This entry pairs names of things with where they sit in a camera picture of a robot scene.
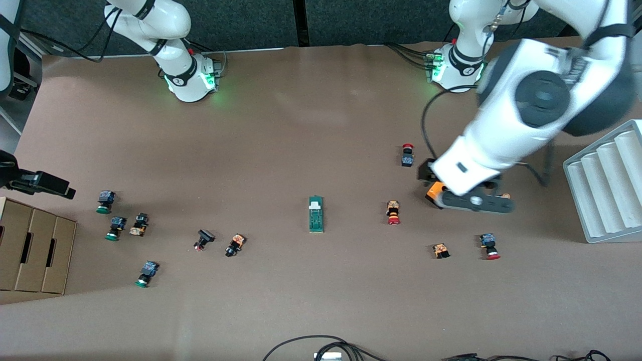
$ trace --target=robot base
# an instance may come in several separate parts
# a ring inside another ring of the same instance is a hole
[[[167,77],[169,90],[181,101],[193,103],[218,90],[221,75],[221,62],[206,58],[201,54],[192,55],[196,59],[196,72],[184,86],[173,85]]]
[[[449,52],[453,48],[452,44],[446,44],[440,49],[435,50],[434,55],[424,58],[425,65],[433,66],[433,69],[426,70],[428,82],[441,85],[444,89],[458,87],[461,85],[474,85],[482,77],[484,65],[480,65],[477,70],[474,67],[464,69],[463,75],[451,62]],[[457,89],[453,92],[465,92],[468,89]]]

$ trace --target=cable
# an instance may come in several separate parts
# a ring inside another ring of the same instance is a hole
[[[198,49],[200,49],[201,51],[210,51],[210,52],[212,52],[212,53],[215,53],[215,51],[214,51],[214,50],[212,50],[212,49],[208,48],[207,46],[204,46],[204,45],[202,45],[202,44],[199,44],[199,43],[197,43],[197,42],[195,42],[195,41],[192,41],[192,40],[189,40],[189,39],[185,39],[185,40],[187,40],[187,42],[188,42],[188,43],[190,43],[190,44],[192,44],[192,45],[196,46],[196,47],[197,47]],[[224,70],[225,70],[225,66],[226,66],[226,65],[227,65],[227,52],[226,52],[225,50],[223,50],[223,65],[221,65],[221,71],[220,71],[220,73],[218,73],[218,76],[219,76],[219,77],[223,77],[223,72],[224,72]]]
[[[450,29],[448,29],[448,32],[444,35],[444,40],[442,40],[442,45],[446,43],[446,40],[448,39],[448,35],[450,35],[450,32],[453,31],[454,28],[455,28],[455,24],[453,23],[450,26]]]
[[[188,43],[190,43],[190,44],[196,46],[197,48],[201,49],[201,51],[211,51],[211,52],[214,53],[214,50],[208,48],[207,46],[201,45],[201,44],[199,44],[199,43],[197,43],[195,41],[189,40],[189,39],[185,39],[185,40],[187,40]]]
[[[437,159],[437,153],[435,152],[435,149],[433,146],[430,144],[430,140],[428,139],[428,133],[426,132],[426,115],[428,113],[428,109],[430,108],[431,105],[439,98],[440,96],[453,92],[454,90],[458,89],[475,89],[477,88],[477,85],[459,85],[457,87],[452,87],[448,89],[444,89],[440,92],[437,93],[434,97],[430,98],[426,106],[424,107],[424,110],[421,113],[421,135],[424,138],[424,142],[426,143],[426,147],[428,147],[428,150],[430,151],[430,154],[433,156],[434,159]],[[530,171],[535,179],[537,180],[537,183],[539,183],[540,186],[542,187],[548,187],[548,184],[551,181],[551,173],[552,173],[552,168],[553,168],[553,153],[554,153],[554,148],[553,148],[553,141],[550,141],[546,145],[546,153],[544,155],[544,169],[542,171],[542,174],[539,174],[535,168],[526,162],[518,162],[515,163],[515,165],[518,166],[524,166],[528,171]]]
[[[439,98],[440,96],[446,93],[453,92],[454,90],[458,90],[458,89],[475,89],[475,88],[477,88],[477,85],[459,85],[456,87],[444,89],[438,92],[437,95],[435,95],[434,97],[430,98],[430,100],[424,107],[424,110],[421,113],[421,135],[424,137],[424,142],[426,142],[426,146],[428,147],[428,150],[430,151],[430,153],[433,155],[434,159],[437,159],[437,153],[435,152],[435,149],[433,148],[433,146],[430,144],[430,141],[428,140],[428,135],[426,133],[426,114],[428,113],[428,109],[430,108],[431,105],[433,105],[433,103],[435,102],[435,100],[437,100],[437,98]]]
[[[553,153],[554,153],[553,141],[551,140],[546,145],[546,153],[544,154],[544,169],[542,170],[541,175],[537,173],[537,171],[532,165],[526,162],[518,162],[518,163],[515,163],[515,165],[526,167],[526,169],[528,169],[533,174],[535,179],[537,179],[537,182],[539,183],[540,186],[548,187],[548,184],[551,182],[551,171],[553,168]]]
[[[317,356],[315,357],[315,361],[321,361],[321,359],[323,358],[323,355],[326,352],[328,352],[331,349],[333,349],[333,348],[341,349],[348,356],[348,359],[350,361],[352,361],[353,357],[354,357],[355,361],[363,361],[362,353],[364,355],[370,357],[370,358],[373,358],[374,360],[377,360],[377,361],[388,361],[388,360],[385,360],[384,358],[377,357],[377,356],[373,355],[372,353],[369,353],[368,351],[365,351],[364,349],[360,348],[359,346],[351,344],[350,342],[346,342],[345,340],[341,339],[340,337],[330,336],[330,335],[301,336],[301,337],[295,337],[294,339],[290,339],[290,340],[281,342],[280,344],[274,346],[265,355],[265,357],[263,357],[262,361],[266,361],[268,359],[268,357],[270,357],[270,355],[274,351],[276,351],[276,349],[278,349],[279,347],[281,347],[283,345],[286,345],[286,344],[289,344],[290,342],[295,342],[295,341],[298,341],[298,340],[305,340],[305,339],[332,339],[332,340],[336,340],[336,342],[332,342],[330,344],[327,344],[327,345],[321,347],[317,351]],[[550,360],[555,358],[554,361],[596,361],[593,358],[594,355],[599,355],[599,356],[604,357],[605,361],[611,361],[611,359],[609,357],[607,357],[607,355],[604,355],[602,352],[600,352],[600,351],[598,351],[596,349],[590,350],[588,352],[588,354],[586,354],[586,356],[584,356],[584,357],[568,358],[568,357],[565,357],[565,356],[557,355],[557,356],[550,357]],[[489,358],[488,360],[486,360],[484,358],[480,358],[480,357],[475,357],[475,359],[477,359],[478,361],[501,361],[501,360],[538,361],[538,360],[536,360],[534,358],[528,358],[528,357],[523,357],[523,356],[505,356],[505,355],[503,355],[503,356],[495,356],[495,357]]]
[[[107,51],[107,46],[109,45],[109,40],[112,38],[112,34],[114,33],[114,26],[116,25],[116,22],[118,21],[118,17],[120,16],[120,14],[122,12],[123,12],[123,10],[119,9],[118,13],[116,14],[116,18],[114,19],[114,23],[112,24],[111,28],[109,29],[109,33],[107,34],[107,39],[105,40],[105,46],[103,46],[103,51],[101,52],[100,57],[98,59],[89,58],[86,55],[81,54],[78,50],[73,49],[71,46],[68,46],[67,44],[65,44],[63,42],[60,42],[60,41],[58,41],[56,39],[48,37],[47,35],[44,35],[44,34],[41,34],[41,33],[37,33],[35,31],[31,31],[31,30],[24,30],[23,29],[21,31],[23,33],[30,34],[30,35],[33,35],[35,37],[39,37],[41,39],[44,39],[44,40],[50,41],[50,42],[52,42],[54,44],[57,44],[59,46],[62,46],[63,48],[71,51],[74,54],[77,54],[79,57],[81,57],[81,58],[83,58],[85,60],[89,60],[90,62],[94,62],[94,63],[100,63],[105,58],[105,52]]]
[[[522,360],[522,361],[539,361],[534,358],[522,357],[522,356],[495,356],[489,358],[489,361],[499,361],[499,360]]]
[[[412,60],[410,57],[408,57],[407,55],[402,53],[399,49],[395,48],[394,46],[391,46],[390,44],[384,44],[384,46],[388,47],[390,50],[392,50],[395,53],[397,53],[401,58],[403,58],[403,60],[405,60],[407,63],[409,63],[409,64],[411,64],[411,65],[413,65],[415,67],[419,67],[419,68],[421,68],[423,70],[433,69],[432,66],[426,66],[423,63],[419,63],[419,62],[416,62],[416,61]]]
[[[396,42],[384,42],[383,45],[388,46],[388,47],[394,46],[395,48],[397,48],[397,49],[399,49],[401,51],[405,51],[407,53],[416,55],[416,56],[418,56],[420,58],[423,58],[423,57],[426,56],[427,53],[430,53],[429,51],[417,51],[417,50],[414,50],[414,49],[410,49],[410,48],[407,48],[407,47],[405,47],[405,46],[403,46],[401,44],[397,44]]]
[[[560,360],[562,361],[595,361],[595,359],[593,358],[593,355],[600,355],[604,357],[605,361],[611,361],[611,359],[607,355],[604,355],[602,352],[596,349],[590,350],[584,357],[569,358],[561,355],[555,355],[553,357],[555,357],[555,361],[560,361]]]
[[[486,55],[488,55],[488,53],[490,53],[490,49],[488,49],[488,51],[486,51],[486,45],[488,44],[488,40],[490,39],[491,35],[492,35],[492,33],[488,33],[488,35],[486,36],[486,40],[484,40],[483,46],[481,47],[481,61],[482,62],[486,59]]]
[[[340,339],[339,337],[336,337],[336,336],[330,336],[330,335],[308,335],[308,336],[295,337],[294,339],[290,339],[290,340],[287,340],[287,341],[283,341],[283,342],[281,342],[280,344],[278,344],[278,345],[274,346],[274,347],[270,350],[270,352],[268,352],[268,353],[265,355],[265,357],[263,357],[263,361],[267,360],[267,359],[268,359],[268,357],[270,357],[270,355],[271,355],[274,351],[276,351],[276,349],[278,349],[279,347],[281,347],[281,346],[283,346],[283,345],[286,345],[286,344],[289,344],[290,342],[295,342],[295,341],[298,341],[298,340],[305,340],[305,339],[333,339],[333,340],[337,340],[337,341],[340,341],[340,342],[345,342],[343,339]]]
[[[227,65],[227,52],[223,50],[223,65],[221,65],[221,72],[218,73],[219,77],[223,77],[223,72],[225,71],[225,66]]]
[[[89,41],[87,41],[87,43],[85,45],[83,45],[80,48],[78,48],[78,51],[83,51],[85,48],[87,48],[87,46],[89,46],[89,44],[91,44],[94,41],[94,39],[98,36],[98,34],[100,34],[100,31],[103,29],[103,27],[107,23],[107,19],[116,11],[118,11],[118,8],[114,7],[112,9],[112,11],[110,11],[109,14],[107,14],[107,16],[100,23],[100,26],[98,26],[98,29],[96,30],[94,35],[91,37],[91,39],[89,39]]]
[[[510,37],[508,38],[509,40],[512,40],[512,39],[513,39],[513,37],[515,36],[515,34],[517,33],[517,31],[519,30],[519,27],[521,26],[522,22],[524,22],[524,15],[526,15],[526,8],[523,8],[523,9],[522,9],[522,16],[521,16],[521,18],[519,19],[519,23],[517,24],[517,27],[516,27],[516,28],[515,28],[515,30],[513,30],[513,32],[510,34]]]

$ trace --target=green led light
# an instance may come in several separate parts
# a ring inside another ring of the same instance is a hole
[[[481,65],[480,65],[480,72],[479,72],[479,74],[477,74],[477,79],[475,79],[475,82],[476,82],[476,81],[478,81],[478,80],[482,77],[482,73],[483,73],[483,66],[484,66],[484,63],[481,63]]]
[[[167,83],[167,88],[169,88],[169,91],[174,92],[174,89],[171,88],[171,83],[167,79],[167,76],[163,76],[163,79],[165,79],[165,82]]]
[[[205,83],[207,90],[216,87],[216,79],[214,79],[214,75],[200,73],[200,77],[203,79],[203,83]]]
[[[433,82],[438,82],[444,75],[442,67],[438,66],[433,70]]]

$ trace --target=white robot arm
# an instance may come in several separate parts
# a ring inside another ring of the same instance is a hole
[[[191,103],[216,91],[212,59],[190,55],[181,40],[191,28],[184,6],[172,0],[108,1],[105,18],[109,26],[154,57],[178,99]]]
[[[583,136],[608,128],[634,101],[627,0],[533,2],[574,27],[584,46],[560,49],[525,39],[490,62],[478,88],[479,112],[431,165],[457,196],[493,179],[561,131]]]
[[[459,36],[455,44],[435,50],[443,57],[433,64],[436,68],[431,77],[432,82],[445,89],[472,85],[479,80],[497,27],[529,21],[539,6],[531,0],[451,0],[448,10],[459,27]]]

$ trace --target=cardboard drawer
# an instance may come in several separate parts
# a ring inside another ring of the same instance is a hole
[[[0,198],[0,290],[13,290],[31,219],[31,207]]]
[[[50,243],[42,292],[63,294],[67,282],[67,270],[71,259],[71,247],[74,243],[76,222],[65,218],[56,218],[53,230],[53,242]]]
[[[26,262],[20,264],[14,290],[40,292],[42,280],[49,256],[49,247],[56,226],[56,216],[39,209],[34,209],[27,238],[31,239],[27,249]]]

